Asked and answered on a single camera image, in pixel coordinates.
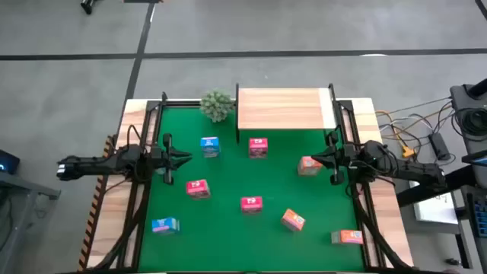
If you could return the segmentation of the small green potted plant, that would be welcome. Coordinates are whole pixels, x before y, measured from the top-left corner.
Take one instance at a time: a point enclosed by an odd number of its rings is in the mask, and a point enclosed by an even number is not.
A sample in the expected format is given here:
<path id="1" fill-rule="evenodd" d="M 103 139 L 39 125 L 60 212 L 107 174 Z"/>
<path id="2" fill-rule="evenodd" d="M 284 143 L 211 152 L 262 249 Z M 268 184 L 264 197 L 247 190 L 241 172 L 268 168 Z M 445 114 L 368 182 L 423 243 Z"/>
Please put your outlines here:
<path id="1" fill-rule="evenodd" d="M 208 92 L 200 100 L 200 110 L 213 123 L 225 120 L 234 109 L 234 100 L 228 94 L 218 90 Z"/>

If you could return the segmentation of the computer monitor with blue screen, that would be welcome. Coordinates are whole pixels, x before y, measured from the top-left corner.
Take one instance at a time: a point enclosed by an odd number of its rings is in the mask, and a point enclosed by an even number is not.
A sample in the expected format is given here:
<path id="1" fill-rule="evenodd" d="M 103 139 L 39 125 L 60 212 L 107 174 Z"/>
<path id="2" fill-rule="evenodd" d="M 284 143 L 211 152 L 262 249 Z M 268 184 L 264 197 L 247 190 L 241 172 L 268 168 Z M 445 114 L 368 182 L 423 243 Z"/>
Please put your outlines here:
<path id="1" fill-rule="evenodd" d="M 463 156 L 462 162 L 487 167 L 487 149 Z"/>

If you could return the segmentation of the orange Mini-Wheats cereal box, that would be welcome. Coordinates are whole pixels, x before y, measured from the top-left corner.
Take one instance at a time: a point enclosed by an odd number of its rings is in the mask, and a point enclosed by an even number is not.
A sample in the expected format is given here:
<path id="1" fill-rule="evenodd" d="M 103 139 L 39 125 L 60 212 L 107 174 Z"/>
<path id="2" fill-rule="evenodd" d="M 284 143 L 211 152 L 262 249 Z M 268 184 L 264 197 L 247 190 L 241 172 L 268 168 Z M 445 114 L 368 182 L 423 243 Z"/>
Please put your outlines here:
<path id="1" fill-rule="evenodd" d="M 331 242 L 333 244 L 363 244 L 364 239 L 362 231 L 340 230 L 331 233 Z"/>
<path id="2" fill-rule="evenodd" d="M 322 166 L 320 162 L 315 161 L 311 156 L 303 156 L 298 164 L 298 174 L 300 176 L 316 176 Z"/>
<path id="3" fill-rule="evenodd" d="M 306 220 L 292 209 L 286 209 L 281 223 L 292 231 L 301 231 Z"/>

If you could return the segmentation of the white paper sheet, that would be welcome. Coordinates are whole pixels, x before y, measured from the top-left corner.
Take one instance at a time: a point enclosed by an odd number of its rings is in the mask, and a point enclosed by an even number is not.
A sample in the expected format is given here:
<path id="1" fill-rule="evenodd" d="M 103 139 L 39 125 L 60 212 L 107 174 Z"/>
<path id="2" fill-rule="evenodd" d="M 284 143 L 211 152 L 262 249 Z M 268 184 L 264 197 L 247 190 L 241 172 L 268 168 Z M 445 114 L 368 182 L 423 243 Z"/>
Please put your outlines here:
<path id="1" fill-rule="evenodd" d="M 417 221 L 457 225 L 454 201 L 451 193 L 417 202 L 413 205 Z"/>

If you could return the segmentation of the black tripod foot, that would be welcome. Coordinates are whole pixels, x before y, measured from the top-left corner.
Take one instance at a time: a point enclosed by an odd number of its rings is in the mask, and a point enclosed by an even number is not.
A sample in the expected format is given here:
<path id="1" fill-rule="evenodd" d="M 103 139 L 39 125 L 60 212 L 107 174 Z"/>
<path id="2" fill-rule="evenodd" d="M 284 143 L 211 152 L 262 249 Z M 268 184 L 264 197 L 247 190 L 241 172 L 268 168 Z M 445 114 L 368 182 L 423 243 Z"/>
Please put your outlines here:
<path id="1" fill-rule="evenodd" d="M 97 1 L 98 0 L 81 0 L 80 6 L 86 14 L 90 15 L 90 14 L 92 14 L 94 4 Z"/>

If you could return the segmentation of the green table mat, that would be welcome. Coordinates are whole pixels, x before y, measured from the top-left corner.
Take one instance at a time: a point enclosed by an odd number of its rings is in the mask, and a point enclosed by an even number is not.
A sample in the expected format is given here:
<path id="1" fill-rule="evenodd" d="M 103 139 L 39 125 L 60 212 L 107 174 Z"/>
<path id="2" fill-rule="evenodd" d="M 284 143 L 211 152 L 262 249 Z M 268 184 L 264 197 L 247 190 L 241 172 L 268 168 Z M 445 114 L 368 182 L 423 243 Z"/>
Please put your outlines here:
<path id="1" fill-rule="evenodd" d="M 198 109 L 170 108 L 161 131 L 193 159 L 173 175 L 173 185 L 154 176 L 147 222 L 174 217 L 180 230 L 153 233 L 145 227 L 139 261 L 142 272 L 174 271 L 353 271 L 364 269 L 361 247 L 333 244 L 331 233 L 357 227 L 345 186 L 333 186 L 330 172 L 298 175 L 303 156 L 325 149 L 321 130 L 241 131 L 236 141 L 234 118 L 213 123 Z M 205 158 L 202 137 L 218 137 L 220 154 Z M 267 138 L 266 158 L 249 157 L 249 139 Z M 186 183 L 205 179 L 210 197 L 194 199 Z M 261 212 L 244 213 L 240 198 L 261 196 Z M 286 209 L 306 222 L 301 231 L 281 223 Z"/>

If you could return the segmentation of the gray equipment stand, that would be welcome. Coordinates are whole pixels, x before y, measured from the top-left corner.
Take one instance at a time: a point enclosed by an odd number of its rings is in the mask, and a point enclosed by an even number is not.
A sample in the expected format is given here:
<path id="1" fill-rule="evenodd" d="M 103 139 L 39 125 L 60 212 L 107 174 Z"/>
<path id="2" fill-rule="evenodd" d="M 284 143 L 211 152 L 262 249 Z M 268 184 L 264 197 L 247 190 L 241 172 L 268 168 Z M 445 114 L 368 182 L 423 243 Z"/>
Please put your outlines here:
<path id="1" fill-rule="evenodd" d="M 487 149 L 487 78 L 477 84 L 450 88 L 454 115 L 452 126 L 461 135 L 469 154 Z"/>

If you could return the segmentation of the black power brick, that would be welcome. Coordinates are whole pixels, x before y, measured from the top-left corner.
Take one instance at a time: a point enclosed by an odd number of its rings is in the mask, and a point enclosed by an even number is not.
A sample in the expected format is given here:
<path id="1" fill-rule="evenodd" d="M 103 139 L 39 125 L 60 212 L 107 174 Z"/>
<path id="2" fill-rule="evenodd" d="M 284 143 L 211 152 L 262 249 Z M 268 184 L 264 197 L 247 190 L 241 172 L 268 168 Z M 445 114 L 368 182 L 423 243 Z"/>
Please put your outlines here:
<path id="1" fill-rule="evenodd" d="M 439 132 L 432 133 L 428 136 L 432 149 L 439 161 L 450 160 L 450 152 Z"/>

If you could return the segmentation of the black device with blue light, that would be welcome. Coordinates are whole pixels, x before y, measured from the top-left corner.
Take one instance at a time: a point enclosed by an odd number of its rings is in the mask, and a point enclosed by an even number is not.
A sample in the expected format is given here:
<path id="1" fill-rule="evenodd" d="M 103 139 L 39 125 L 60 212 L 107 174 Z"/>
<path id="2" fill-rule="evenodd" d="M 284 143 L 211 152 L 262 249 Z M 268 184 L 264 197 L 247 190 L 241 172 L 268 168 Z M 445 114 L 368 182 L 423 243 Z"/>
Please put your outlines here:
<path id="1" fill-rule="evenodd" d="M 0 172 L 14 175 L 18 171 L 20 159 L 0 149 Z"/>

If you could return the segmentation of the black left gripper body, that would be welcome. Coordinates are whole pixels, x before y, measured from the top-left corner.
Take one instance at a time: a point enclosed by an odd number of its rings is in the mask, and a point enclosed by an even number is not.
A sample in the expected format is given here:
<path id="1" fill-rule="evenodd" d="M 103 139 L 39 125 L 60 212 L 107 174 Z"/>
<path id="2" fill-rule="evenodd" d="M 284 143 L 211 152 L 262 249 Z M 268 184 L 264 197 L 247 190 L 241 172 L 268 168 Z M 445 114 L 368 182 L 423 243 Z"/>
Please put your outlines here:
<path id="1" fill-rule="evenodd" d="M 164 183 L 173 185 L 173 163 L 174 147 L 172 146 L 172 135 L 170 133 L 163 134 L 162 147 L 155 142 L 150 147 L 149 162 L 154 170 L 162 169 L 164 175 Z"/>

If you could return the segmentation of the black and yellow hazard strip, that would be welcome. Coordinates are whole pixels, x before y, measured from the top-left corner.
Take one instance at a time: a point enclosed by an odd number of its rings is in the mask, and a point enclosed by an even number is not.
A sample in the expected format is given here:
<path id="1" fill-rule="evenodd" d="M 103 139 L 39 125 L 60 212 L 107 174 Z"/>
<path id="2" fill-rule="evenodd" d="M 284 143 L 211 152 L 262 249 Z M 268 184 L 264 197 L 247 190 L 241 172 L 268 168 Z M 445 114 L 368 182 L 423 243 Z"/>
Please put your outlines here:
<path id="1" fill-rule="evenodd" d="M 107 188 L 107 181 L 107 175 L 97 176 L 94 194 L 91 200 L 91 209 L 89 211 L 87 225 L 84 232 L 84 238 L 81 245 L 81 253 L 78 259 L 78 272 L 84 271 L 89 267 L 88 262 L 91 255 L 91 248 L 93 246 L 94 235 L 96 232 L 97 223 L 103 203 L 103 193 Z"/>

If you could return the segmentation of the black computer keyboard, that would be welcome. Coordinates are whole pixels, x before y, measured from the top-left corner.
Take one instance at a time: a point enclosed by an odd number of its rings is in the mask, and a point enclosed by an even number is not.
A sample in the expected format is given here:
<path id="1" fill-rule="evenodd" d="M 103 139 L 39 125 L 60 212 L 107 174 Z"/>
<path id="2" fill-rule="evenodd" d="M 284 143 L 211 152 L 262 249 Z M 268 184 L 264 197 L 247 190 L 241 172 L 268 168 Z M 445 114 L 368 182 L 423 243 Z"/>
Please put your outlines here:
<path id="1" fill-rule="evenodd" d="M 487 238 L 487 197 L 473 196 L 472 207 L 476 233 L 478 237 Z"/>

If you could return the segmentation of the red Froot Loops cereal box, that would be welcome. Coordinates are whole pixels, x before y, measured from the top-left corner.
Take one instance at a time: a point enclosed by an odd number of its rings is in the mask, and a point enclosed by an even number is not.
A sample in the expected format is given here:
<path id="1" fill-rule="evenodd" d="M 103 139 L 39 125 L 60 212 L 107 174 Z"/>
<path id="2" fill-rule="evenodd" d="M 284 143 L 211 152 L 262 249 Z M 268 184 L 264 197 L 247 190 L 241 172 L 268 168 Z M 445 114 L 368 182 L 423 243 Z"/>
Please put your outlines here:
<path id="1" fill-rule="evenodd" d="M 194 199 L 210 197 L 210 189 L 207 180 L 194 180 L 186 183 L 186 194 Z"/>
<path id="2" fill-rule="evenodd" d="M 249 139 L 249 157 L 266 158 L 269 150 L 267 138 L 250 138 Z"/>
<path id="3" fill-rule="evenodd" d="M 240 210 L 244 213 L 261 212 L 263 210 L 263 198 L 261 196 L 241 197 Z"/>

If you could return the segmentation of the black diagonal support beam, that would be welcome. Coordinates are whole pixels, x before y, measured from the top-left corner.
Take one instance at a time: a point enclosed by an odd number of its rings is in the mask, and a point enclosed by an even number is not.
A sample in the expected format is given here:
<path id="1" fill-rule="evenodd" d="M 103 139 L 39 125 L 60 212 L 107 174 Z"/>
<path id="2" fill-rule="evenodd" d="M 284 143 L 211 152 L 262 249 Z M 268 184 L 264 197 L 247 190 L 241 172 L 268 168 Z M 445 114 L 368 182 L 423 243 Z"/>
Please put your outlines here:
<path id="1" fill-rule="evenodd" d="M 419 174 L 412 174 L 405 180 L 415 181 L 418 186 L 403 190 L 396 195 L 399 207 L 422 202 L 427 199 L 460 189 L 462 186 L 476 186 L 477 180 L 471 165 L 446 174 L 437 164 Z"/>

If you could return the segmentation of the wooden shelf with black legs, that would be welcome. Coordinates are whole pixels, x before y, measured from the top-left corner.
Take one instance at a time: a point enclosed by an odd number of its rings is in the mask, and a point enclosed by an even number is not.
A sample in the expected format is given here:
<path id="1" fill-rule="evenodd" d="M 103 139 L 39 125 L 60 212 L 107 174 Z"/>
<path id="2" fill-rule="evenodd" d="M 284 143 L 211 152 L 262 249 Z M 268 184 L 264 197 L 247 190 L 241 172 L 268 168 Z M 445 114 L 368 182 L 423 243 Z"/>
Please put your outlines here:
<path id="1" fill-rule="evenodd" d="M 327 88 L 235 88 L 235 131 L 334 129 L 336 97 Z"/>

